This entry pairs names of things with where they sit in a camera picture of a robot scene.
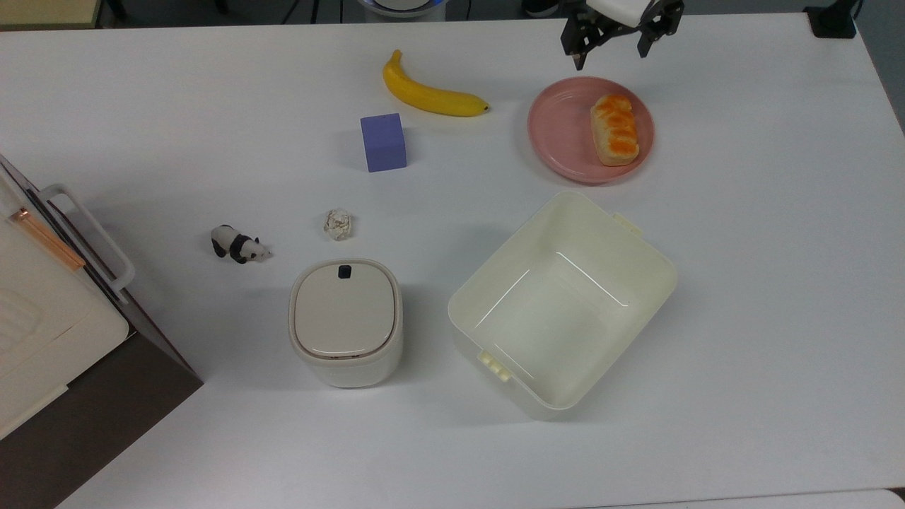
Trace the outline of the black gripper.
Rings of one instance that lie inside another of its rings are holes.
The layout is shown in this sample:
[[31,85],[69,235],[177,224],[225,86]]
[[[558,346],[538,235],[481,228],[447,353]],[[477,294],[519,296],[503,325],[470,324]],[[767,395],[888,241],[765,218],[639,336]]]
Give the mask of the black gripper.
[[602,46],[608,32],[638,31],[640,58],[646,58],[654,42],[677,32],[684,1],[576,1],[575,16],[566,19],[562,47],[574,62],[576,71],[585,67],[586,57]]

